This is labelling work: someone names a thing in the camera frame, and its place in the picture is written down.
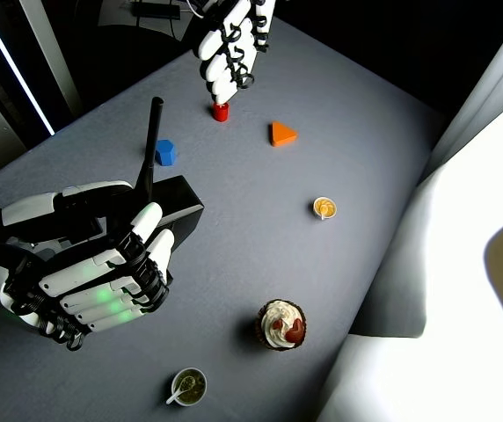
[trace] orange triangular block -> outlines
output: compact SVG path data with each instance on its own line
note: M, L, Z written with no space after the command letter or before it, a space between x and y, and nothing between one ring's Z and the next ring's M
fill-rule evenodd
M271 144L274 147L294 142L296 138L298 138L298 132L290 127L286 127L278 121L274 121L271 124Z

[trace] cupcake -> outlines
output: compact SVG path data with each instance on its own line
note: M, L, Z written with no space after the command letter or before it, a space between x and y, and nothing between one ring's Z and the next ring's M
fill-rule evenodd
M258 313L255 333L268 349L283 352L297 348L306 335L303 310L289 301L270 301Z

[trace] brown cupcake wrapper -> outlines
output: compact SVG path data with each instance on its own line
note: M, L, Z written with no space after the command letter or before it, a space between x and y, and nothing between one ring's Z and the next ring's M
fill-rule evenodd
M292 305L295 308L297 308L298 312L301 314L301 318L303 319L303 326L304 326L303 339L301 341L299 341L298 343L295 343L295 345L293 347L273 347L273 346L271 346L269 344L269 342L267 341L267 338L266 338L263 330L261 329L261 320L263 319L263 316L267 312L267 306L269 306L269 304L271 304L273 302L277 302L277 301L286 302L289 305ZM269 301L268 303L266 303L264 305L264 307L259 310L258 316L255 319L255 335L258 338L258 340L261 342L261 344L268 349L276 350L277 352L285 352L287 350L296 349L298 346L300 346L304 342L304 339L306 338L306 316L304 316L303 310L296 303L292 303L291 301L286 301L284 299L273 299L272 301Z

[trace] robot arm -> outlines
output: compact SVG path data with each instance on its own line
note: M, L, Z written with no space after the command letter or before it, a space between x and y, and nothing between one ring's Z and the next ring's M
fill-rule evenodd
M152 101L136 188L73 186L0 209L0 305L72 351L90 332L155 311L169 293L174 235L158 228L163 211L150 201L162 104Z
M257 53L267 51L275 0L210 0L203 7L209 30L197 55L216 104L254 81Z

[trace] toy block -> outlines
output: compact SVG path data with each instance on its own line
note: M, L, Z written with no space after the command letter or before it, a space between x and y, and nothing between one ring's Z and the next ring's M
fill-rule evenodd
M274 147L280 147L281 145L294 142L296 138L298 138L298 132L294 129L286 127L278 121L274 121L271 124L271 144Z
M157 142L156 160L160 165L173 165L175 163L175 145L167 139Z

